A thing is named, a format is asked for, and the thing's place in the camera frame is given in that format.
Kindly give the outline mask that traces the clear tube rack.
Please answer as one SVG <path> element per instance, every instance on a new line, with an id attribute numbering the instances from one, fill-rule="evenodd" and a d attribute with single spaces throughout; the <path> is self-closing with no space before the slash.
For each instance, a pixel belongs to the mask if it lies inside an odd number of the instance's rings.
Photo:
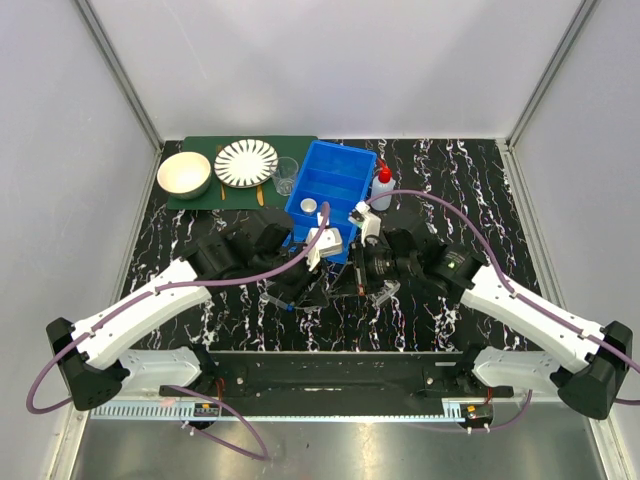
<path id="1" fill-rule="evenodd" d="M 371 295 L 372 302 L 376 306 L 381 306 L 389 301 L 399 291 L 401 284 L 398 281 L 385 280 L 382 288 Z"/>

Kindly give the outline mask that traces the centrifuge tube blue cap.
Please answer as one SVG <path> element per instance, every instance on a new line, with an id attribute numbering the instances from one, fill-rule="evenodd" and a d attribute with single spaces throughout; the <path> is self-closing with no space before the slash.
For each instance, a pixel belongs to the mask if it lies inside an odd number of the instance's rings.
<path id="1" fill-rule="evenodd" d="M 271 305 L 274 305 L 275 307 L 277 307 L 279 309 L 282 309 L 282 310 L 285 310 L 287 312 L 292 312 L 294 310 L 294 306 L 293 305 L 291 305 L 289 303 L 286 303 L 286 302 L 282 301 L 281 299 L 273 297 L 273 296 L 271 296 L 269 294 L 266 294 L 266 293 L 261 294 L 260 295 L 260 299 L 262 301 L 265 301 L 265 302 L 267 302 L 267 303 L 269 303 Z"/>

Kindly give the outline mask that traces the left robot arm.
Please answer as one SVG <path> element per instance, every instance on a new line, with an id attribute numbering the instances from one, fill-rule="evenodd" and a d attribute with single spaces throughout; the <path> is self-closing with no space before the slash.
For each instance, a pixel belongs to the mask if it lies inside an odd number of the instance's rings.
<path id="1" fill-rule="evenodd" d="M 315 280 L 324 258 L 341 252 L 340 233 L 326 220 L 293 250 L 289 228 L 268 223 L 261 231 L 232 228 L 196 241 L 150 282 L 107 309 L 77 322 L 46 327 L 57 367 L 79 411 L 120 394 L 186 388 L 196 396 L 215 386 L 206 349 L 196 346 L 139 353 L 133 345 L 165 322 L 212 297 L 213 290 L 272 280 L 284 302 L 294 304 Z"/>

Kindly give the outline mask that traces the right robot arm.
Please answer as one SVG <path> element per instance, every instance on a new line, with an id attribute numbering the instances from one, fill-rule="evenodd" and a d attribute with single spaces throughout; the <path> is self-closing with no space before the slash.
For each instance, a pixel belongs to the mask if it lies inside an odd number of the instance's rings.
<path id="1" fill-rule="evenodd" d="M 609 416 L 629 371 L 632 330 L 572 314 L 508 279 L 483 255 L 406 229 L 369 235 L 349 248 L 340 276 L 344 291 L 380 295 L 394 282 L 412 281 L 428 292 L 482 312 L 537 345 L 535 351 L 475 350 L 454 371 L 466 396 L 487 387 L 557 395 L 595 420 Z"/>

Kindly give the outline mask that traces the squeeze bottle red cap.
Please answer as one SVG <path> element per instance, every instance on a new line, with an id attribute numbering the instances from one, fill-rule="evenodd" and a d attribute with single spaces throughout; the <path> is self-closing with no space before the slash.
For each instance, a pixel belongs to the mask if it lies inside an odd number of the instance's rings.
<path id="1" fill-rule="evenodd" d="M 376 200 L 372 201 L 370 204 L 371 208 L 378 212 L 387 210 L 391 204 L 391 196 L 383 196 L 383 193 L 393 191 L 395 185 L 396 180 L 393 177 L 392 170 L 387 164 L 382 162 L 380 169 L 374 176 L 371 184 L 370 197 L 376 197 Z"/>

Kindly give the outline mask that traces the small white crucible cup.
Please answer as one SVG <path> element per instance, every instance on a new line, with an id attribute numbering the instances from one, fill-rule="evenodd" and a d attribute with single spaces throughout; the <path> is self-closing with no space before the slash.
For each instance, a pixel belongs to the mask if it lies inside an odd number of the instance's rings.
<path id="1" fill-rule="evenodd" d="M 314 215 L 317 209 L 318 204 L 313 198 L 304 198 L 300 202 L 300 210 L 305 215 Z"/>

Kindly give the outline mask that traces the blue compartment bin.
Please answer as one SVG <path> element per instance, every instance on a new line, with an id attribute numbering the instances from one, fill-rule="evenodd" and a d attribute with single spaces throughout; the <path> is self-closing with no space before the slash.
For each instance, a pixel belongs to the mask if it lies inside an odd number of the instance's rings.
<path id="1" fill-rule="evenodd" d="M 348 216 L 367 196 L 376 163 L 377 154 L 373 151 L 313 141 L 285 206 L 294 222 L 294 239 L 304 241 L 309 230 L 317 225 L 313 214 L 303 212 L 302 201 L 310 198 L 317 205 L 327 202 L 330 205 L 329 225 L 339 230 L 344 245 L 343 251 L 329 260 L 345 263 L 349 244 L 356 235 L 356 227 L 348 221 Z"/>

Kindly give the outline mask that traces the gold knife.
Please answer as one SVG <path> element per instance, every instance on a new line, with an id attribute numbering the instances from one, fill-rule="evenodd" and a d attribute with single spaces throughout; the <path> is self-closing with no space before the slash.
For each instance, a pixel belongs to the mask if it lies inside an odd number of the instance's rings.
<path id="1" fill-rule="evenodd" d="M 264 201 L 264 192 L 263 192 L 262 185 L 258 185 L 256 187 L 256 199 L 257 199 L 258 204 L 261 207 L 264 207 L 265 201 Z"/>

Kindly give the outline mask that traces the clear drinking glass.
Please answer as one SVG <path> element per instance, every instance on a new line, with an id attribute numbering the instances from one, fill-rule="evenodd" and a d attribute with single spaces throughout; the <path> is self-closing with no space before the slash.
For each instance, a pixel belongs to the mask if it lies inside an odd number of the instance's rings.
<path id="1" fill-rule="evenodd" d="M 298 162 L 291 157 L 280 157 L 278 159 L 276 170 L 272 175 L 272 180 L 276 192 L 288 197 L 294 188 L 299 165 Z"/>

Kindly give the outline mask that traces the gold fork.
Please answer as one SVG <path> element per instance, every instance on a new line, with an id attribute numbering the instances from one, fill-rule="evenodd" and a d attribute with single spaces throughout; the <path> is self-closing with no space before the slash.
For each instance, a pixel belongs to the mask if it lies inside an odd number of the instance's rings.
<path id="1" fill-rule="evenodd" d="M 223 144 L 217 144 L 216 145 L 216 155 L 219 154 L 222 151 L 223 148 L 224 148 Z M 221 201 L 225 201 L 226 200 L 226 191 L 225 191 L 225 186 L 224 186 L 224 184 L 222 183 L 221 180 L 219 180 L 219 188 L 220 188 Z"/>

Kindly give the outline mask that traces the striped white plate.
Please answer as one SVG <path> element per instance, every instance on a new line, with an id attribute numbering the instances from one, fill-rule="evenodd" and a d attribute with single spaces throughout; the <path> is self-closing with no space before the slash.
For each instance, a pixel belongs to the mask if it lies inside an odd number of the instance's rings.
<path id="1" fill-rule="evenodd" d="M 246 189 L 267 181 L 278 165 L 276 149 L 257 139 L 242 139 L 225 146 L 216 156 L 213 171 L 225 186 Z"/>

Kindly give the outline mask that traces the white ceramic bowl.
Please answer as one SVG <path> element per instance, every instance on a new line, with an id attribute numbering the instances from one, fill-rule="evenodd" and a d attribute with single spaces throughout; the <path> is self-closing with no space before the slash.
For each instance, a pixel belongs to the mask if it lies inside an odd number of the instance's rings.
<path id="1" fill-rule="evenodd" d="M 197 152 L 180 152 L 167 158 L 158 168 L 156 181 L 170 196 L 191 200 L 203 195 L 212 176 L 210 161 Z"/>

